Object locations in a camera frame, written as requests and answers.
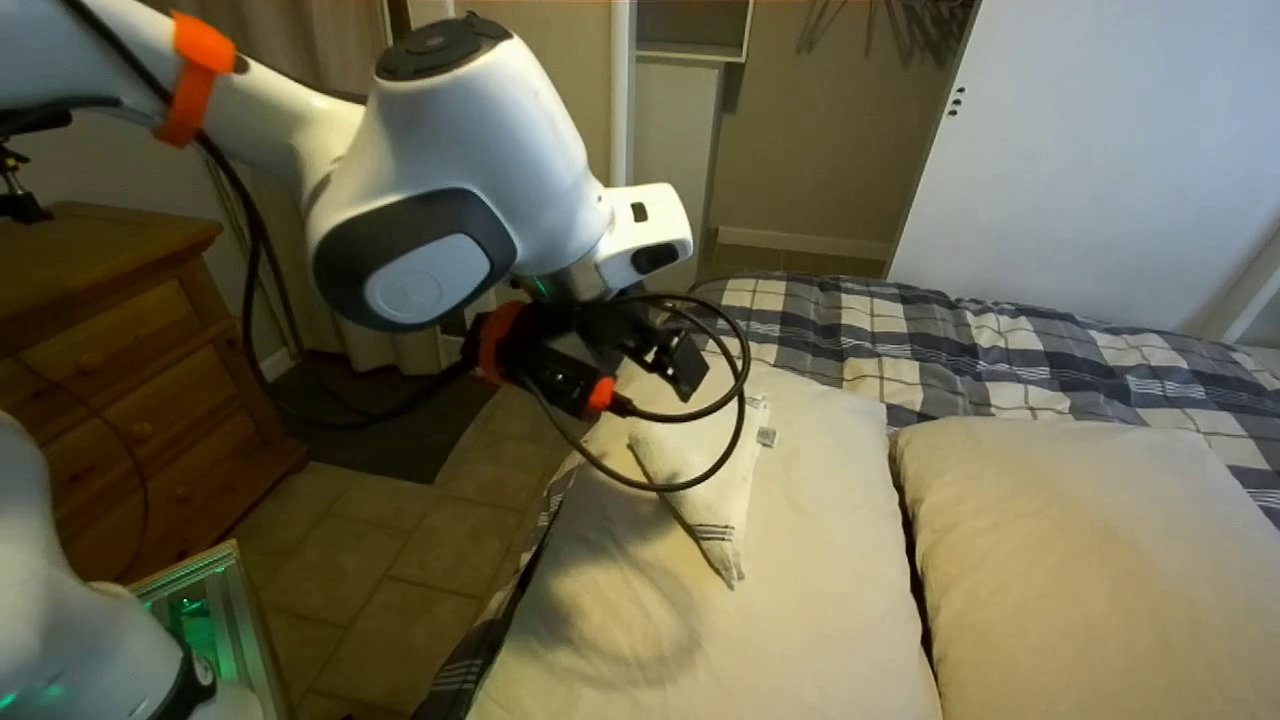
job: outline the wooden dresser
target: wooden dresser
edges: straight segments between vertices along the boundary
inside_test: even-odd
[[[0,220],[0,407],[41,441],[90,581],[217,545],[305,458],[204,272],[214,242],[210,220],[93,203]]]

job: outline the checkered bedspread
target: checkered bedspread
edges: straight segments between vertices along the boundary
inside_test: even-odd
[[[745,275],[702,297],[740,320],[758,361],[877,397],[897,427],[1066,415],[1200,432],[1280,526],[1280,377],[1244,348],[909,283]]]

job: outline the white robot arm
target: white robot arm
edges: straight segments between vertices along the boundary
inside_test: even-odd
[[[119,66],[84,15],[141,69]],[[0,30],[7,114],[97,97],[159,125],[169,108],[141,73],[165,90],[185,73],[176,25],[136,0],[0,0]],[[236,58],[214,83],[204,132],[296,182],[315,289],[370,328],[436,325],[510,275],[540,299],[600,299],[693,258],[679,196],[668,185],[600,187],[536,58],[479,15],[394,43],[370,104]]]
[[[136,0],[0,0],[0,33],[0,140],[64,102],[156,127],[169,102],[145,75],[189,73],[176,25]],[[356,325],[425,328],[510,275],[548,305],[604,299],[693,252],[677,191],[600,187],[534,52],[477,15],[387,50],[370,104],[233,58],[201,127],[296,185],[315,289]],[[3,413],[0,474],[0,718],[253,718],[236,694],[201,697],[127,593],[73,577],[47,469]]]

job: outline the bed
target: bed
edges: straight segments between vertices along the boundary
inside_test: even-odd
[[[909,283],[702,291],[768,407],[726,469],[745,581],[567,459],[421,718],[1280,718],[1261,354]],[[619,419],[590,446],[650,474]]]

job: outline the pillow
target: pillow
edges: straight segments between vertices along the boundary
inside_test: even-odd
[[[1278,718],[1280,535],[1200,436],[897,441],[944,718]]]
[[[655,498],[579,469],[477,720],[942,718],[883,405],[761,380],[785,432],[751,486],[751,581],[726,593]],[[641,474],[619,419],[585,441]]]
[[[709,363],[709,380],[696,387],[689,405],[679,405],[677,394],[651,387],[646,380],[635,380],[635,387],[629,394],[641,407],[651,413],[705,407],[734,387],[727,363],[720,357],[712,357]],[[734,423],[737,401],[693,423],[632,419],[629,447],[635,452],[635,464],[650,476],[650,486],[679,486],[718,464],[734,436]],[[768,394],[758,369],[747,377],[747,415],[740,427],[740,446],[734,447],[727,464],[689,493],[662,498],[727,587],[745,581],[740,539],[747,532],[751,512],[758,458],[761,446],[772,446],[772,427],[766,423]]]

